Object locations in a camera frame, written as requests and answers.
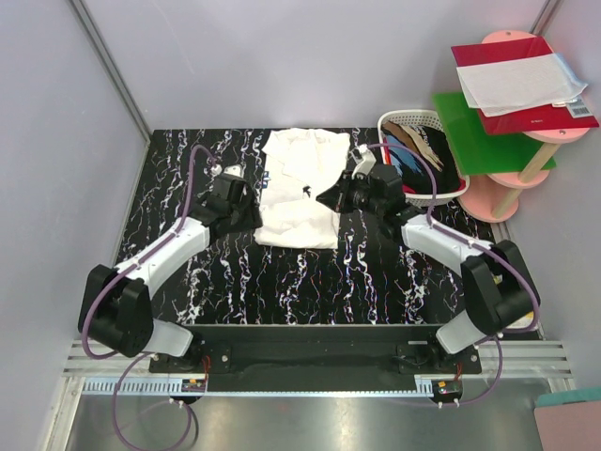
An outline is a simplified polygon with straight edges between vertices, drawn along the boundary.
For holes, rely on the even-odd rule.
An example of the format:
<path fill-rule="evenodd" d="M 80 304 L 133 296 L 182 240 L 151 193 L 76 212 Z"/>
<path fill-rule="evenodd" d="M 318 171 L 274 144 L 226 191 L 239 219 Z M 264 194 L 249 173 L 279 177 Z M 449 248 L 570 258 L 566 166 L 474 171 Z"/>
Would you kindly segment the white daisy print t-shirt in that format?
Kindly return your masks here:
<path fill-rule="evenodd" d="M 350 135 L 323 129 L 270 133 L 259 211 L 257 243 L 292 249 L 338 246 L 340 215 L 316 201 L 347 167 Z"/>

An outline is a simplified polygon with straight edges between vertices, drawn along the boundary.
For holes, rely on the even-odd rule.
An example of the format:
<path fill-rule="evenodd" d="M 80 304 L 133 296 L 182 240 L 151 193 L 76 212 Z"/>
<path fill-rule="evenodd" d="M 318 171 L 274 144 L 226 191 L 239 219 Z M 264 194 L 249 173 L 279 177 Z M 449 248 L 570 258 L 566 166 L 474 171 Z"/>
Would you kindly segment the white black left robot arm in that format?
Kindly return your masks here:
<path fill-rule="evenodd" d="M 194 371 L 203 359 L 201 336 L 156 319 L 151 301 L 192 257 L 230 234 L 261 225 L 254 191 L 241 167 L 226 167 L 211 191 L 186 199 L 182 216 L 147 248 L 114 267 L 98 265 L 89 273 L 78 322 L 85 353 L 96 355 L 89 346 L 95 340 L 111 355 L 164 354 L 181 371 Z"/>

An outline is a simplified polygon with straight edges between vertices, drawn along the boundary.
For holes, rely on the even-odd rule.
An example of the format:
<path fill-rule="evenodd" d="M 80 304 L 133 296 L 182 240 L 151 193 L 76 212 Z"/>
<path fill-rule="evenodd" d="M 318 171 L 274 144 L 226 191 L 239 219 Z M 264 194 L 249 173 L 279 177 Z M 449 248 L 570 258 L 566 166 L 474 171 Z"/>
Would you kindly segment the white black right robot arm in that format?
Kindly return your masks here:
<path fill-rule="evenodd" d="M 402 180 L 390 165 L 368 174 L 345 171 L 316 201 L 337 213 L 360 210 L 374 216 L 392 241 L 434 258 L 461 276 L 465 309 L 436 332 L 426 361 L 438 372 L 457 365 L 460 351 L 503 333 L 532 313 L 538 322 L 540 299 L 517 246 L 477 240 L 434 220 L 406 200 Z"/>

